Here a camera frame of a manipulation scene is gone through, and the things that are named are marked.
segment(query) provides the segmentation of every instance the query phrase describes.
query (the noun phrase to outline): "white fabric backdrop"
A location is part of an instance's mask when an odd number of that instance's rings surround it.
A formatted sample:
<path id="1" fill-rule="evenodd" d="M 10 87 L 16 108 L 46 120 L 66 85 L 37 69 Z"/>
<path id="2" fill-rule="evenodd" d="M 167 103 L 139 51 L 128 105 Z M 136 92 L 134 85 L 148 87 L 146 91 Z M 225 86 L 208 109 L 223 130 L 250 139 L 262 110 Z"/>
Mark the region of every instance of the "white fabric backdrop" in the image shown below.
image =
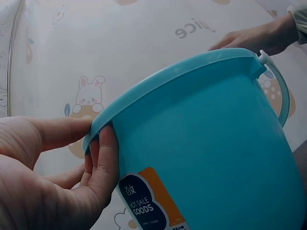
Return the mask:
<path id="1" fill-rule="evenodd" d="M 274 20 L 267 11 L 275 8 L 257 2 L 27 0 L 13 51 L 12 115 L 95 117 L 140 80 L 206 52 L 227 32 Z M 273 60 L 293 94 L 284 129 L 294 150 L 307 139 L 307 57 L 293 45 Z M 264 88 L 274 84 L 269 73 L 263 76 Z M 80 164 L 82 155 L 78 142 L 42 154 L 35 170 L 57 174 Z M 124 209 L 114 192 L 93 229 L 136 229 Z"/>

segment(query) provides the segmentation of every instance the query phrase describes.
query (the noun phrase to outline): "bucket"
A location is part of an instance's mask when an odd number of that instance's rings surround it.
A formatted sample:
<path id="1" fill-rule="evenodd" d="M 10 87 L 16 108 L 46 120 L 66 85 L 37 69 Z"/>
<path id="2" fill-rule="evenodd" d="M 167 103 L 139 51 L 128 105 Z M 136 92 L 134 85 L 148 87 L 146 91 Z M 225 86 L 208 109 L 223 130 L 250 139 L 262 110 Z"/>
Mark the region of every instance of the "bucket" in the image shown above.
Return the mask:
<path id="1" fill-rule="evenodd" d="M 267 64 L 283 98 L 277 117 L 257 78 Z M 305 197 L 283 133 L 287 86 L 270 58 L 211 51 L 141 81 L 92 123 L 84 152 L 112 121 L 117 190 L 143 230 L 299 230 Z"/>

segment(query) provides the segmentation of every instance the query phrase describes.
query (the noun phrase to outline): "hand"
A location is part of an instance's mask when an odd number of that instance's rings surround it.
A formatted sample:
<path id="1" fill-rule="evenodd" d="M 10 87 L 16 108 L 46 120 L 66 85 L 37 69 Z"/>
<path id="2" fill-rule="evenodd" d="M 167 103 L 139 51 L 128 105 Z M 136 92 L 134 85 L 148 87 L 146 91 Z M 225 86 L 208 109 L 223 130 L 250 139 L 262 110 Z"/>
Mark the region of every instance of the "hand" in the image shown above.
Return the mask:
<path id="1" fill-rule="evenodd" d="M 41 152 L 81 139 L 90 125 L 90 120 L 73 118 L 0 119 L 0 229 L 92 227 L 118 181 L 118 142 L 112 126 L 92 141 L 85 164 L 58 176 L 33 172 Z"/>
<path id="2" fill-rule="evenodd" d="M 254 53 L 262 49 L 268 55 L 279 54 L 298 40 L 295 21 L 291 13 L 274 22 L 230 32 L 210 50 L 220 48 L 246 48 Z"/>

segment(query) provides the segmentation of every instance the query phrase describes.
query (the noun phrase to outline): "cartoon rabbit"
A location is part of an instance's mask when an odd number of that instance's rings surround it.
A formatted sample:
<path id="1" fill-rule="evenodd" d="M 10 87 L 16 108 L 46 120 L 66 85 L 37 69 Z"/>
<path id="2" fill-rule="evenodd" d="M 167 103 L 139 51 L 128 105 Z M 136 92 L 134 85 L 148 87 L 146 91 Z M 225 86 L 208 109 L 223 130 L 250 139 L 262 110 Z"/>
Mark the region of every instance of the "cartoon rabbit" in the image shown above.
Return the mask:
<path id="1" fill-rule="evenodd" d="M 92 110 L 96 113 L 103 110 L 103 106 L 101 105 L 102 92 L 100 87 L 105 80 L 106 79 L 103 76 L 98 76 L 93 80 L 92 84 L 89 84 L 86 77 L 80 78 L 80 89 L 78 91 L 76 105 L 72 109 L 75 114 L 80 112 L 82 105 L 91 105 Z"/>

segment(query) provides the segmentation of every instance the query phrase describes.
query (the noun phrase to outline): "label sticker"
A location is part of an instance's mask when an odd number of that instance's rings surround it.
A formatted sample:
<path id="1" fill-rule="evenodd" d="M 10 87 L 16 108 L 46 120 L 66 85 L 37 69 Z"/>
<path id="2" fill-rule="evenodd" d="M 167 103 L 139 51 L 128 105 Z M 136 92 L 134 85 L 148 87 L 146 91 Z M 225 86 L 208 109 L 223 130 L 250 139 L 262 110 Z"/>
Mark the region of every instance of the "label sticker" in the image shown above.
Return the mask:
<path id="1" fill-rule="evenodd" d="M 118 186 L 142 229 L 190 230 L 153 168 L 126 175 Z"/>

